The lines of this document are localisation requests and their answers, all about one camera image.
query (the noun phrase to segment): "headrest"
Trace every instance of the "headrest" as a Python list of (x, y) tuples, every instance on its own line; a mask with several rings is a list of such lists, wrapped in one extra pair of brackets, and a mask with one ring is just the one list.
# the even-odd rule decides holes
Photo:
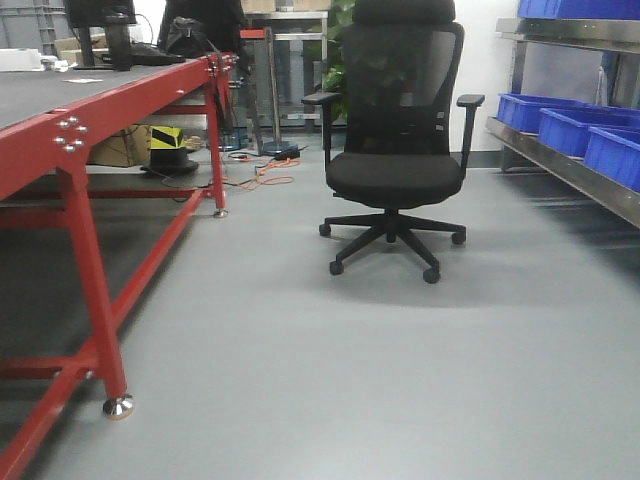
[(441, 25), (455, 18), (453, 0), (356, 0), (353, 10), (360, 25)]

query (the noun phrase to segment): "black object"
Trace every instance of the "black object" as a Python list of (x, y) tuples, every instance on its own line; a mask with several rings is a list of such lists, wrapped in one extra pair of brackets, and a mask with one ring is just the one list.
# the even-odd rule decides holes
[(202, 22), (193, 18), (176, 17), (169, 26), (164, 50), (186, 58), (198, 58), (215, 50), (207, 38)]
[(104, 27), (107, 17), (113, 15), (124, 15), (128, 23), (136, 23), (133, 0), (64, 0), (64, 6), (72, 28)]
[(287, 160), (287, 159), (291, 159), (293, 160), (294, 158), (299, 158), (300, 157), (300, 150), (296, 147), (296, 148), (292, 148), (291, 150), (284, 150), (282, 152), (276, 153), (273, 156), (274, 160)]
[(451, 0), (357, 0), (354, 24), (344, 30), (349, 116), (344, 152), (333, 160), (331, 103), (337, 93), (315, 93), (303, 103), (322, 105), (326, 181), (335, 195), (384, 210), (381, 214), (328, 217), (331, 225), (368, 226), (329, 265), (343, 261), (375, 239), (399, 237), (429, 268), (423, 279), (436, 283), (440, 264), (411, 231), (453, 232), (454, 244), (466, 240), (466, 227), (399, 213), (441, 203), (458, 193), (466, 174), (476, 109), (484, 95), (463, 95), (466, 108), (461, 163), (449, 152), (449, 110), (462, 52), (464, 30), (453, 22)]
[(163, 52), (154, 45), (137, 42), (131, 44), (131, 58), (134, 65), (146, 65), (150, 67), (185, 62), (185, 58), (181, 55), (172, 55)]
[(152, 149), (149, 166), (142, 167), (142, 170), (171, 177), (191, 173), (197, 170), (198, 166), (197, 162), (189, 160), (186, 147)]
[[(136, 23), (133, 0), (64, 0), (69, 26), (78, 29), (85, 69), (127, 71), (131, 69), (131, 39), (128, 25)], [(90, 27), (103, 27), (112, 67), (95, 67)]]
[(247, 24), (247, 19), (240, 0), (167, 0), (158, 34), (158, 47), (164, 51), (169, 51), (169, 31), (177, 17), (201, 22), (207, 39), (218, 50), (238, 55), (238, 66), (247, 70), (246, 53), (240, 38), (240, 29)]

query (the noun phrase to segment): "blue plastic bin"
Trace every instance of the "blue plastic bin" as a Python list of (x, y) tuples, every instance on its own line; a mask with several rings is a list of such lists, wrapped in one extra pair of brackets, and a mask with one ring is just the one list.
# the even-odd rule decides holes
[(637, 0), (521, 0), (522, 18), (640, 19)]
[(520, 132), (538, 133), (542, 108), (583, 108), (588, 104), (577, 100), (537, 97), (516, 93), (500, 95), (497, 118)]
[(589, 144), (589, 127), (640, 131), (638, 110), (594, 106), (583, 110), (543, 108), (541, 113), (538, 140), (573, 157), (584, 157)]
[(640, 131), (591, 127), (585, 165), (640, 192)]

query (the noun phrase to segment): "chair base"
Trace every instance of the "chair base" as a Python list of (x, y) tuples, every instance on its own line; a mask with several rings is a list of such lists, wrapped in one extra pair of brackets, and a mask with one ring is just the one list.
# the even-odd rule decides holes
[(362, 235), (338, 252), (335, 261), (329, 264), (329, 271), (332, 275), (339, 275), (344, 271), (342, 262), (346, 258), (362, 250), (382, 235), (386, 235), (387, 242), (389, 243), (395, 242), (396, 238), (399, 237), (427, 262), (429, 268), (426, 269), (422, 275), (424, 281), (427, 283), (436, 283), (440, 280), (440, 263), (411, 230), (453, 232), (451, 240), (455, 245), (462, 245), (467, 235), (467, 228), (463, 225), (402, 215), (398, 213), (398, 210), (385, 210), (384, 213), (371, 215), (328, 217), (324, 219), (324, 223), (319, 227), (320, 235), (328, 237), (331, 234), (331, 225), (369, 227)]

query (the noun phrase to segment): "cardboard box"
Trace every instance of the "cardboard box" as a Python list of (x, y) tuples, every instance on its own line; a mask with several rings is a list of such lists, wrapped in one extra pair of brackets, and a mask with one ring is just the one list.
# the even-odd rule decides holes
[(242, 0), (245, 13), (269, 13), (276, 11), (276, 0)]
[(308, 12), (329, 10), (331, 0), (277, 0), (276, 9), (280, 12)]
[[(60, 54), (67, 50), (80, 50), (80, 42), (77, 38), (59, 38), (55, 40), (53, 43), (56, 47), (56, 52), (58, 52), (58, 58), (60, 58)], [(96, 48), (109, 48), (107, 45), (107, 39), (104, 33), (91, 35), (91, 46), (95, 50)]]
[[(103, 55), (107, 55), (109, 53), (108, 48), (94, 48), (93, 49), (93, 63), (95, 65), (104, 65), (104, 61), (102, 60)], [(66, 60), (69, 65), (73, 65), (77, 63), (78, 65), (82, 65), (82, 50), (63, 50), (58, 53), (58, 58), (60, 60)]]
[(151, 127), (131, 125), (91, 149), (90, 165), (133, 167), (149, 165)]
[(293, 0), (294, 12), (329, 10), (330, 8), (331, 0)]

